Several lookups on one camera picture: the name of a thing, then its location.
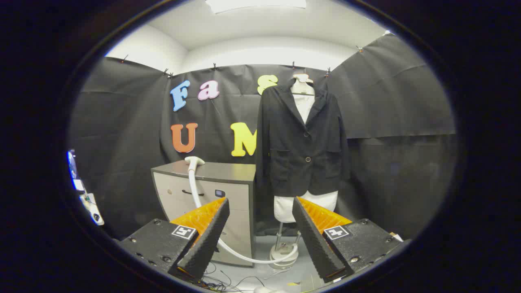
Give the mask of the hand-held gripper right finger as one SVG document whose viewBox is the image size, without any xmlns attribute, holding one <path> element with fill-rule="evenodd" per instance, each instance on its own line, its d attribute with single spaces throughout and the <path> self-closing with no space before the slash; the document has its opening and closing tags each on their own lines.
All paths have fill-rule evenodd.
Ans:
<svg viewBox="0 0 521 293">
<path fill-rule="evenodd" d="M 294 199 L 292 213 L 311 261 L 325 282 L 366 271 L 410 242 L 369 219 L 352 221 L 300 197 Z"/>
</svg>

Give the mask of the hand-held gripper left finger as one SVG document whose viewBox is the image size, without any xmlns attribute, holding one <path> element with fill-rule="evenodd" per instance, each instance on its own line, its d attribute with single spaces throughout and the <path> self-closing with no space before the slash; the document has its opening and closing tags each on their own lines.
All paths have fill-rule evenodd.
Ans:
<svg viewBox="0 0 521 293">
<path fill-rule="evenodd" d="M 229 215 L 228 199 L 219 198 L 173 221 L 153 219 L 119 245 L 153 269 L 195 282 L 211 262 Z"/>
</svg>

